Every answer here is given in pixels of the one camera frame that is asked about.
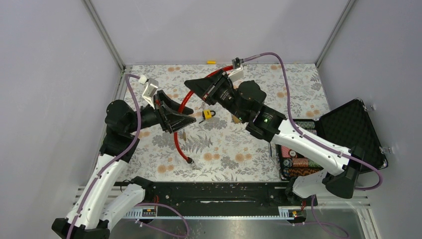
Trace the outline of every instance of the white plastic clip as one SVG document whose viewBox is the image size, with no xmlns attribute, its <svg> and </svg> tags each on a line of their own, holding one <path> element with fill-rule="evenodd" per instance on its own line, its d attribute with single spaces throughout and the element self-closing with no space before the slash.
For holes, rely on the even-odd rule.
<svg viewBox="0 0 422 239">
<path fill-rule="evenodd" d="M 146 76 L 145 75 L 141 75 L 140 77 L 139 77 L 139 80 L 138 80 L 138 82 L 139 83 L 141 83 L 141 84 L 145 84 L 146 82 L 148 81 L 148 79 L 146 78 Z"/>
<path fill-rule="evenodd" d="M 148 102 L 148 104 L 155 109 L 155 105 L 153 104 L 153 98 L 154 98 L 154 94 L 158 89 L 158 81 L 154 80 L 154 79 L 149 79 L 146 82 L 146 86 L 145 86 L 145 90 L 142 93 L 142 97 L 144 98 L 144 100 L 146 102 Z"/>
<path fill-rule="evenodd" d="M 243 65 L 240 65 L 239 68 L 234 69 L 229 75 L 228 77 L 231 79 L 232 82 L 235 82 L 241 78 L 243 78 L 244 74 L 243 74 Z"/>
</svg>

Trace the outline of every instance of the table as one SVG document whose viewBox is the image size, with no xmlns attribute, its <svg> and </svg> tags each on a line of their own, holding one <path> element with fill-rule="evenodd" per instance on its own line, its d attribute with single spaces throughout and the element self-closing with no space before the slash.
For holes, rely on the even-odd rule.
<svg viewBox="0 0 422 239">
<path fill-rule="evenodd" d="M 131 72 L 159 81 L 159 89 L 173 100 L 182 102 L 189 89 L 185 80 L 203 78 L 225 65 L 139 65 Z M 314 64 L 286 64 L 292 94 L 292 115 L 296 119 L 314 119 L 329 111 L 328 103 Z M 244 78 L 234 82 L 254 80 L 267 93 L 265 104 L 287 115 L 287 92 L 280 65 L 246 64 Z M 131 79 L 140 105 L 144 86 Z M 134 109 L 128 91 L 124 100 Z M 193 95 L 187 106 L 194 109 L 197 118 L 183 130 L 186 141 L 179 134 L 185 154 L 191 157 L 200 170 L 193 170 L 178 154 L 173 135 L 165 133 L 159 125 L 140 133 L 139 145 L 126 170 L 118 181 L 141 176 L 152 181 L 280 181 L 279 165 L 274 145 L 272 157 L 268 143 L 252 137 L 245 125 L 232 122 L 231 114 L 220 105 L 208 106 Z M 202 111 L 208 109 L 216 116 L 202 121 Z"/>
</svg>

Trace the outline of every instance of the wire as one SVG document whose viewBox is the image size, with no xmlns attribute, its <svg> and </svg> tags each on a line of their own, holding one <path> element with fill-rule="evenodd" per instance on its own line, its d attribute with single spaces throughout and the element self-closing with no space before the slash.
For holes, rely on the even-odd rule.
<svg viewBox="0 0 422 239">
<path fill-rule="evenodd" d="M 129 183 L 133 183 L 132 181 L 130 181 L 130 180 L 128 180 L 128 179 L 123 180 L 123 181 L 122 181 L 122 183 L 124 183 L 124 182 L 126 182 L 126 181 L 127 181 L 127 182 L 129 182 Z"/>
<path fill-rule="evenodd" d="M 299 212 L 302 212 L 306 207 L 306 201 L 302 201 L 302 207 L 301 210 Z"/>
<path fill-rule="evenodd" d="M 223 67 L 221 69 L 218 69 L 218 70 L 216 70 L 216 71 L 208 74 L 206 77 L 213 76 L 213 75 L 215 75 L 220 70 L 230 71 L 230 70 L 233 70 L 233 66 L 226 66 L 226 67 Z M 188 94 L 185 96 L 185 98 L 183 99 L 182 103 L 180 104 L 180 107 L 179 107 L 179 110 L 178 110 L 179 113 L 183 112 L 183 109 L 185 108 L 186 103 L 188 102 L 188 100 L 191 98 L 191 96 L 193 94 L 194 94 L 193 91 L 189 91 Z M 177 137 L 177 132 L 174 132 L 174 145 L 176 146 L 176 149 L 179 152 L 180 156 L 182 158 L 184 158 L 187 163 L 191 163 L 191 161 L 189 160 L 189 158 L 180 149 L 179 138 Z"/>
<path fill-rule="evenodd" d="M 182 219 L 182 221 L 183 221 L 183 223 L 185 224 L 185 227 L 186 227 L 186 234 L 185 235 L 174 234 L 174 233 L 168 232 L 168 231 L 166 231 L 164 229 L 156 228 L 154 226 L 151 226 L 149 224 L 144 224 L 144 223 L 140 223 L 141 226 L 147 226 L 149 228 L 152 228 L 154 230 L 160 231 L 162 233 L 165 233 L 167 235 L 171 235 L 171 236 L 177 237 L 177 238 L 185 238 L 185 237 L 189 236 L 189 232 L 190 232 L 191 229 L 189 228 L 188 221 L 176 209 L 174 209 L 174 208 L 172 208 L 170 206 L 167 206 L 165 204 L 161 204 L 161 203 L 139 203 L 139 204 L 137 204 L 137 206 L 158 206 L 158 207 L 164 207 L 164 208 L 170 209 L 175 214 L 177 214 L 177 216 L 179 216 L 180 219 Z"/>
<path fill-rule="evenodd" d="M 324 149 L 326 149 L 326 150 L 328 150 L 328 151 L 330 151 L 330 152 L 332 152 L 332 153 L 335 153 L 335 154 L 337 154 L 337 155 L 342 155 L 342 152 L 337 151 L 337 150 L 335 150 L 335 149 L 332 149 L 332 148 L 330 148 L 330 147 L 328 147 L 328 146 L 325 146 L 324 144 L 322 144 L 322 143 L 320 143 L 320 142 L 316 141 L 315 139 L 313 139 L 313 138 L 309 137 L 308 135 L 304 134 L 304 133 L 303 133 L 303 132 L 302 132 L 302 131 L 298 128 L 298 126 L 295 124 L 295 122 L 293 121 L 293 117 L 292 117 L 292 109 L 291 109 L 291 108 L 292 108 L 292 106 L 291 106 L 290 89 L 289 89 L 289 83 L 287 82 L 286 68 L 284 67 L 283 61 L 281 60 L 281 58 L 279 57 L 279 55 L 277 55 L 277 54 L 276 54 L 276 53 L 274 53 L 274 52 L 265 52 L 265 53 L 261 53 L 261 54 L 254 55 L 254 56 L 251 56 L 251 57 L 247 57 L 247 58 L 243 59 L 243 61 L 244 61 L 244 62 L 247 62 L 247 61 L 251 61 L 251 60 L 254 60 L 254 59 L 256 59 L 256 58 L 259 58 L 259 57 L 261 57 L 261 56 L 267 56 L 267 55 L 272 55 L 272 56 L 275 56 L 275 57 L 279 60 L 280 65 L 281 65 L 281 68 L 282 68 L 282 70 L 283 70 L 284 83 L 286 84 L 286 91 L 287 91 L 287 114 L 288 114 L 288 116 L 289 116 L 289 121 L 290 121 L 290 123 L 292 124 L 293 128 L 294 128 L 294 129 L 295 129 L 295 130 L 296 130 L 296 131 L 297 131 L 297 132 L 298 132 L 298 133 L 299 133 L 302 137 L 306 138 L 307 140 L 311 141 L 312 143 L 314 143 L 314 144 L 316 144 L 316 145 L 318 145 L 318 146 L 320 146 L 320 147 L 322 147 L 322 148 L 324 148 Z M 343 156 L 344 156 L 344 157 L 346 157 L 346 158 L 348 158 L 348 159 L 350 159 L 350 160 L 353 160 L 353 161 L 355 161 L 355 162 L 358 162 L 358 163 L 360 163 L 360 164 L 362 164 L 362 165 L 364 165 L 364 166 L 366 166 L 366 167 L 370 168 L 372 171 L 374 171 L 374 172 L 378 175 L 379 181 L 378 181 L 378 183 L 377 183 L 377 184 L 375 184 L 374 186 L 371 186 L 371 187 L 363 187 L 363 188 L 361 188 L 361 187 L 356 187 L 356 188 L 355 188 L 356 190 L 361 190 L 361 191 L 365 191 L 365 190 L 372 190 L 372 189 L 376 189 L 376 188 L 378 188 L 379 186 L 381 186 L 381 184 L 382 184 L 382 183 L 383 183 L 383 181 L 384 181 L 384 178 L 383 178 L 383 176 L 382 176 L 381 172 L 380 172 L 378 169 L 376 169 L 374 166 L 370 165 L 369 163 L 364 162 L 363 160 L 360 160 L 360 159 L 358 159 L 358 158 L 355 158 L 355 157 L 353 157 L 353 156 L 351 156 L 351 155 L 345 155 L 345 154 L 343 154 Z M 318 224 L 322 227 L 322 229 L 324 229 L 324 231 L 326 231 L 326 232 L 327 232 L 327 233 L 329 233 L 330 235 L 333 235 L 333 236 L 338 237 L 338 238 L 346 238 L 346 239 L 348 239 L 348 238 L 349 238 L 349 233 L 348 233 L 345 229 L 343 229 L 343 228 L 341 228 L 340 226 L 335 225 L 335 224 L 330 224 L 330 223 L 321 223 L 321 222 L 318 220 L 318 218 L 316 218 L 316 217 L 315 217 L 315 214 L 314 214 L 314 199 L 315 199 L 315 195 L 313 195 L 313 196 L 312 196 L 311 210 L 312 210 L 312 214 L 313 214 L 313 216 L 314 216 L 314 218 L 315 218 L 315 221 L 316 221 L 316 222 L 313 222 L 313 223 L 307 223 L 307 224 L 309 225 L 309 224 L 315 224 L 315 223 L 318 223 Z M 333 234 L 332 232 L 330 232 L 329 230 L 327 230 L 325 227 L 323 227 L 323 225 L 333 226 L 333 227 L 336 227 L 336 228 L 338 228 L 338 229 L 342 230 L 343 232 L 345 232 L 345 233 L 346 233 L 346 237 L 340 237 L 340 236 L 337 236 L 337 235 Z"/>
<path fill-rule="evenodd" d="M 134 78 L 139 79 L 139 76 L 132 75 L 132 74 L 126 74 L 124 76 L 124 80 L 126 81 L 127 88 L 129 89 L 130 95 L 132 96 L 133 103 L 135 104 L 135 109 L 136 109 L 136 116 L 137 116 L 138 126 L 136 127 L 135 136 L 133 137 L 133 140 L 129 144 L 129 146 L 123 152 L 121 152 L 118 156 L 114 157 L 112 160 L 110 160 L 110 162 L 108 162 L 106 165 L 104 165 L 104 167 L 102 167 L 101 170 L 98 172 L 97 177 L 95 177 L 92 180 L 91 184 L 89 185 L 87 191 L 85 192 L 85 194 L 84 194 L 84 196 L 83 196 L 83 198 L 81 200 L 81 203 L 80 203 L 78 209 L 76 210 L 76 215 L 72 219 L 72 222 L 70 224 L 69 230 L 67 232 L 66 239 L 70 239 L 71 234 L 72 234 L 72 231 L 73 231 L 73 227 L 75 226 L 76 220 L 78 219 L 79 215 L 81 214 L 81 211 L 82 211 L 82 209 L 84 207 L 85 201 L 87 200 L 89 194 L 91 193 L 91 191 L 92 191 L 95 183 L 101 177 L 102 173 L 104 173 L 104 171 L 108 167 L 110 167 L 110 165 L 112 165 L 114 162 L 116 162 L 117 160 L 119 160 L 123 155 L 125 155 L 127 152 L 129 152 L 129 150 L 135 145 L 136 141 L 138 140 L 139 133 L 141 131 L 141 111 L 139 109 L 138 101 L 136 100 L 136 95 L 133 92 L 132 86 L 130 85 L 129 77 L 134 77 Z"/>
<path fill-rule="evenodd" d="M 270 153 L 270 158 L 273 157 L 273 149 L 271 148 L 270 142 L 268 142 L 268 150 L 269 150 L 269 153 Z"/>
<path fill-rule="evenodd" d="M 313 216 L 314 216 L 314 218 L 315 218 L 316 223 L 318 223 L 318 224 L 322 227 L 322 229 L 323 229 L 326 233 L 328 233 L 328 234 L 330 234 L 330 235 L 332 235 L 332 236 L 335 236 L 335 237 L 337 237 L 337 238 L 345 238 L 345 239 L 349 239 L 349 238 L 350 238 L 350 235 L 349 235 L 349 233 L 348 233 L 348 232 L 347 232 L 344 228 L 342 228 L 342 227 L 340 227 L 340 226 L 338 226 L 338 225 L 336 225 L 336 224 L 322 223 L 322 222 L 320 222 L 320 221 L 318 220 L 318 218 L 315 216 L 315 211 L 314 211 L 314 200 L 315 200 L 315 195 L 312 195 L 311 211 L 312 211 L 312 215 L 313 215 Z M 330 226 L 334 226 L 334 227 L 336 227 L 336 228 L 340 229 L 341 231 L 343 231 L 344 233 L 346 233 L 346 236 L 345 236 L 345 237 L 338 236 L 338 235 L 336 235 L 336 234 L 334 234 L 334 233 L 330 232 L 330 231 L 329 231 L 328 229 L 326 229 L 323 225 L 330 225 Z"/>
</svg>

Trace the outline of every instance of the silver metal surface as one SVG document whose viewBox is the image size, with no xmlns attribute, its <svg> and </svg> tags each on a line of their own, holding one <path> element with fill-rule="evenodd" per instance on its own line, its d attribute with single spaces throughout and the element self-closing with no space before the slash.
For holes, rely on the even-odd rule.
<svg viewBox="0 0 422 239">
<path fill-rule="evenodd" d="M 110 39 L 110 36 L 108 35 L 106 28 L 104 27 L 103 23 L 101 22 L 100 17 L 97 14 L 97 11 L 95 10 L 95 7 L 91 0 L 82 0 L 82 2 L 85 4 L 85 7 L 87 8 L 87 11 L 89 15 L 92 17 L 98 31 L 100 32 L 101 37 L 103 38 L 108 50 L 110 51 L 111 55 L 113 56 L 116 64 L 120 68 L 120 70 L 124 69 L 124 62 L 121 59 L 119 53 L 116 50 L 116 47 L 114 46 L 113 42 Z"/>
<path fill-rule="evenodd" d="M 363 239 L 365 234 L 358 215 L 352 209 L 317 210 L 316 216 L 322 222 L 335 223 L 350 233 L 351 239 Z M 307 222 L 314 222 L 308 210 Z M 318 225 L 291 226 L 285 220 L 188 220 L 191 233 L 189 239 L 279 239 L 279 238 L 313 238 L 330 239 Z M 167 231 L 184 234 L 186 232 L 181 220 L 155 219 L 151 225 Z M 329 228 L 343 236 L 338 229 Z M 139 227 L 134 220 L 121 220 L 113 229 L 110 239 L 172 239 L 164 233 L 147 227 Z"/>
<path fill-rule="evenodd" d="M 315 65 L 317 68 L 321 65 L 321 62 L 323 61 L 328 49 L 330 48 L 332 41 L 335 39 L 335 36 L 337 35 L 338 31 L 341 29 L 341 26 L 344 23 L 344 20 L 350 13 L 350 10 L 355 5 L 357 0 L 349 0 L 346 4 L 346 7 L 344 8 L 343 12 L 340 15 L 340 18 L 338 19 L 337 23 L 334 26 L 334 29 L 332 30 L 327 42 L 325 43 L 324 47 L 322 48 L 321 53 L 318 56 L 318 59 L 315 62 Z"/>
</svg>

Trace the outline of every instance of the white bracket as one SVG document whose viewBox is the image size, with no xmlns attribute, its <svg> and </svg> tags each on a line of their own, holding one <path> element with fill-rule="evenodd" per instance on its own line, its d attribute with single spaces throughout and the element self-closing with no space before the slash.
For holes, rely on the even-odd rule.
<svg viewBox="0 0 422 239">
<path fill-rule="evenodd" d="M 231 79 L 232 82 L 235 82 L 241 78 L 243 78 L 244 73 L 243 73 L 243 65 L 240 64 L 240 67 L 234 69 L 229 75 L 228 77 Z"/>
<path fill-rule="evenodd" d="M 380 147 L 380 151 L 382 154 L 391 154 L 393 150 L 390 147 Z"/>
<path fill-rule="evenodd" d="M 139 82 L 142 83 L 144 82 L 146 79 L 145 76 L 141 76 L 139 79 Z M 142 97 L 144 98 L 144 100 L 146 102 L 148 102 L 148 104 L 155 109 L 155 106 L 152 102 L 153 98 L 154 98 L 154 94 L 158 89 L 158 81 L 154 80 L 154 79 L 148 79 L 145 81 L 146 86 L 145 86 L 145 90 L 142 93 Z"/>
<path fill-rule="evenodd" d="M 375 107 L 374 106 L 369 106 L 369 108 L 368 107 L 366 107 L 366 106 L 363 106 L 363 109 L 366 111 L 366 112 L 370 112 L 370 111 L 375 111 Z"/>
</svg>

